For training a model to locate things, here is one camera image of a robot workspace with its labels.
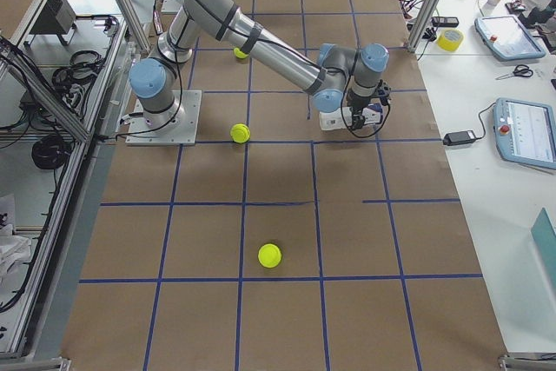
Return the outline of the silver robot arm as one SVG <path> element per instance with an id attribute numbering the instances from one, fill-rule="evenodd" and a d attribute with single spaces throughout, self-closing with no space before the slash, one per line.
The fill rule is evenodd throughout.
<path id="1" fill-rule="evenodd" d="M 129 72 L 150 129 L 165 128 L 182 110 L 172 85 L 201 32 L 232 44 L 310 95 L 323 130 L 381 127 L 389 116 L 390 88 L 381 78 L 389 52 L 383 45 L 353 49 L 324 43 L 312 62 L 244 15 L 235 0 L 182 0 L 156 48 Z"/>

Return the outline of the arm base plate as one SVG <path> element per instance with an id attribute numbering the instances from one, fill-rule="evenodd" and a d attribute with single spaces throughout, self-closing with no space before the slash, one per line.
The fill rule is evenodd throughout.
<path id="1" fill-rule="evenodd" d="M 160 114 L 143 109 L 136 99 L 134 111 L 142 113 L 131 119 L 125 142 L 130 146 L 194 145 L 201 109 L 202 92 L 197 89 L 173 89 L 173 105 Z"/>

